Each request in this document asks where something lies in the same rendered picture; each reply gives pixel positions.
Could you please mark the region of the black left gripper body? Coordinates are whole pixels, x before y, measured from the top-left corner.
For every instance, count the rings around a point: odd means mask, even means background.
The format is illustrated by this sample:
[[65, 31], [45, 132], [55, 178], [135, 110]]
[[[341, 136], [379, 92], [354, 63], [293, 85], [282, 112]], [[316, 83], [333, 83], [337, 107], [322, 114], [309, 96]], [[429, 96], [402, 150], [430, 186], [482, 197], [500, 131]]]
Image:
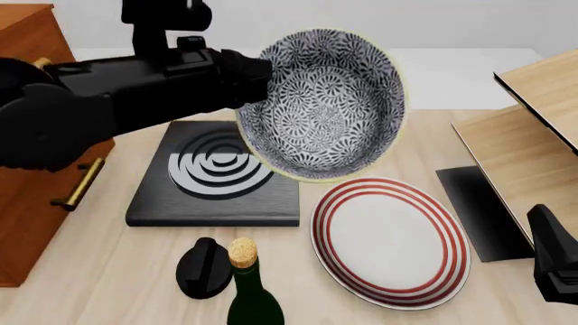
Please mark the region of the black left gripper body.
[[239, 108], [267, 99], [267, 87], [273, 74], [271, 61], [250, 58], [232, 50], [221, 51], [221, 56], [226, 107]]

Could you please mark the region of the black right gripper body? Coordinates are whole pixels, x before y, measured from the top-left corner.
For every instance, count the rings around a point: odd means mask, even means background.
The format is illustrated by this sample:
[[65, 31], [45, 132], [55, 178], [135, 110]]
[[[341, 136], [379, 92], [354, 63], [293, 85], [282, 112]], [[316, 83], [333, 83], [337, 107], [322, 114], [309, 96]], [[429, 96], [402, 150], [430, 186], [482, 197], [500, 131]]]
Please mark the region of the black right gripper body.
[[534, 278], [546, 302], [578, 304], [578, 260], [552, 265], [536, 257]]

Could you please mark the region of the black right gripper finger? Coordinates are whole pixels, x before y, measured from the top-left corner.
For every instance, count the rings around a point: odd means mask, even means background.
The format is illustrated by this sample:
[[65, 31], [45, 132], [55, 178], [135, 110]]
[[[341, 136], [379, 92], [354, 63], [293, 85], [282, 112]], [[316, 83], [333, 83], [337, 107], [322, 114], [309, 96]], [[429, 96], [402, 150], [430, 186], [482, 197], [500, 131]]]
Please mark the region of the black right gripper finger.
[[527, 213], [536, 259], [541, 264], [578, 264], [578, 240], [567, 232], [554, 213], [543, 204]]

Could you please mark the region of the patterned black white bowl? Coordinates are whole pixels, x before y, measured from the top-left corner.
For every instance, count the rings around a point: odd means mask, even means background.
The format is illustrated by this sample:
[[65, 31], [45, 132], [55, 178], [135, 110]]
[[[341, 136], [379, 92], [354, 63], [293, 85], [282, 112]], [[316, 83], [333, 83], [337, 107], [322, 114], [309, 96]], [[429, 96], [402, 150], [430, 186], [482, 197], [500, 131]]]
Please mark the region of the patterned black white bowl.
[[385, 51], [352, 32], [311, 29], [269, 45], [267, 99], [236, 112], [247, 148], [297, 181], [342, 181], [395, 144], [407, 118], [404, 78]]

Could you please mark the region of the flat black stove plate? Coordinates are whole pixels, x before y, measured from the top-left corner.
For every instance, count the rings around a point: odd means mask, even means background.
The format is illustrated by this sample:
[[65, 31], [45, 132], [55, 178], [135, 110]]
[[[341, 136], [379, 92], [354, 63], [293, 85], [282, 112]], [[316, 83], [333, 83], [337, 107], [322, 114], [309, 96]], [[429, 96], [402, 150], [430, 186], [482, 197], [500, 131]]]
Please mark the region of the flat black stove plate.
[[298, 227], [299, 185], [229, 121], [169, 124], [126, 211], [130, 227]]

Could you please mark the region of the white plate with red rings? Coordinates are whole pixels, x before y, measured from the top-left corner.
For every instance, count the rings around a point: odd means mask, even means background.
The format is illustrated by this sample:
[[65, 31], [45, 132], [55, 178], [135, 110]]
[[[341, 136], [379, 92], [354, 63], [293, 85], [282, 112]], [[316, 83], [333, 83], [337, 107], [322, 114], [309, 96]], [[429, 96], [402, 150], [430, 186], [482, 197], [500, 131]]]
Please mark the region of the white plate with red rings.
[[327, 273], [357, 297], [399, 311], [451, 300], [471, 269], [460, 223], [408, 183], [358, 178], [326, 191], [311, 215], [311, 241]]

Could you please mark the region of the pale wooden rack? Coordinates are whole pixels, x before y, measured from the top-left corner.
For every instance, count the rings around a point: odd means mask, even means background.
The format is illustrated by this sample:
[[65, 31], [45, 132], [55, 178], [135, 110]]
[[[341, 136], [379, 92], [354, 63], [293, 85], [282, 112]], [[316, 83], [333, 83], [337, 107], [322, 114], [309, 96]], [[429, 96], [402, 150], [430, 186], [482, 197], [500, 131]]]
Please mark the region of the pale wooden rack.
[[494, 79], [517, 104], [452, 124], [454, 132], [528, 243], [537, 204], [578, 239], [578, 49]]

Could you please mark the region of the dark green corked bottle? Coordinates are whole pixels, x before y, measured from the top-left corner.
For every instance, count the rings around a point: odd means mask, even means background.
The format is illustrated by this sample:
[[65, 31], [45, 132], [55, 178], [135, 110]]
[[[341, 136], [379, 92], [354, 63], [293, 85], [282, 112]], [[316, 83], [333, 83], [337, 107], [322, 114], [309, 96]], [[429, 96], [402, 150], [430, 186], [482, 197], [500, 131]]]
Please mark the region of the dark green corked bottle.
[[254, 240], [234, 240], [228, 247], [228, 259], [236, 296], [229, 307], [227, 325], [284, 325], [279, 302], [262, 284]]

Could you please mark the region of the red-brown wooden cabinet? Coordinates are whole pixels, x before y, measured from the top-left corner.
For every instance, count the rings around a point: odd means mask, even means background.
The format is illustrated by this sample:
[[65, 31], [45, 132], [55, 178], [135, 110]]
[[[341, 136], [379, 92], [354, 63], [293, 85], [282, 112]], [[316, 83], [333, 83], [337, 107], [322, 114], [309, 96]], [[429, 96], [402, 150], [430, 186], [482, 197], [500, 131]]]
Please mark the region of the red-brown wooden cabinet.
[[[48, 4], [0, 4], [0, 57], [33, 63], [74, 61]], [[82, 178], [79, 163], [104, 159], [114, 148], [107, 140], [89, 148], [59, 172], [0, 168], [0, 288], [20, 286], [58, 231], [68, 211], [51, 200], [70, 195]]]

